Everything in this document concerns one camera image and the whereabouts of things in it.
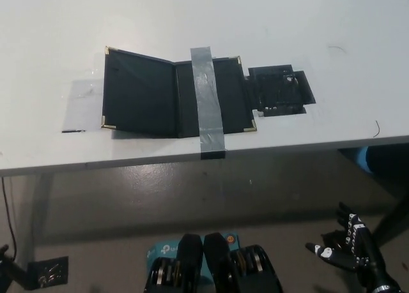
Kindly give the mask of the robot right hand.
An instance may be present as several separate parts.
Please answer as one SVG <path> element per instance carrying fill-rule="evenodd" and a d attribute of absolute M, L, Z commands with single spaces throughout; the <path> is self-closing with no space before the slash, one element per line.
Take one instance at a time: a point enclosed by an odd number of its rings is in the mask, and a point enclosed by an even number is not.
<path fill-rule="evenodd" d="M 343 230 L 322 235 L 324 245 L 306 243 L 305 247 L 331 266 L 352 272 L 367 292 L 386 292 L 399 286 L 389 276 L 385 261 L 371 231 L 346 204 L 337 208 L 337 222 Z"/>

